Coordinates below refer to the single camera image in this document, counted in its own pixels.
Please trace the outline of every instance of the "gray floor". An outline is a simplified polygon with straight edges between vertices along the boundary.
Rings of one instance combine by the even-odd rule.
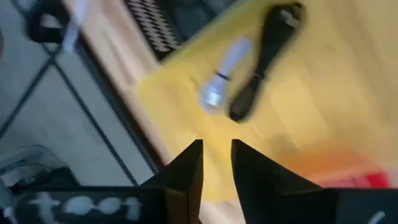
[[[0,1],[0,29],[5,45],[0,59],[0,125],[48,57],[39,44],[23,34],[23,18],[11,1],[14,0]],[[28,7],[32,1],[23,0],[22,4]],[[63,53],[58,63],[138,183],[151,177],[148,165],[79,56]],[[32,144],[50,149],[83,185],[131,185],[54,68],[46,73],[0,140],[0,156],[1,152]]]

